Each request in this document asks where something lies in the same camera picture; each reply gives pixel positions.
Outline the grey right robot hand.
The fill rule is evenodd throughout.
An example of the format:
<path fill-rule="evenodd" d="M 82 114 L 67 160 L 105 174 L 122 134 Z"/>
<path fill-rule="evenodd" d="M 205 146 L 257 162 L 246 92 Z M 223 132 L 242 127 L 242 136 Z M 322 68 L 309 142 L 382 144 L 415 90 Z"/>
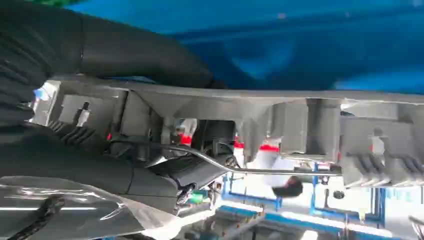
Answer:
<path fill-rule="evenodd" d="M 185 155 L 143 168 L 128 160 L 66 146 L 52 128 L 30 124 L 34 91 L 54 75 L 142 76 L 177 87 L 220 86 L 186 48 L 126 24 L 23 0 L 0 3 L 0 174 L 69 179 L 174 213 L 177 164 L 224 170 Z"/>

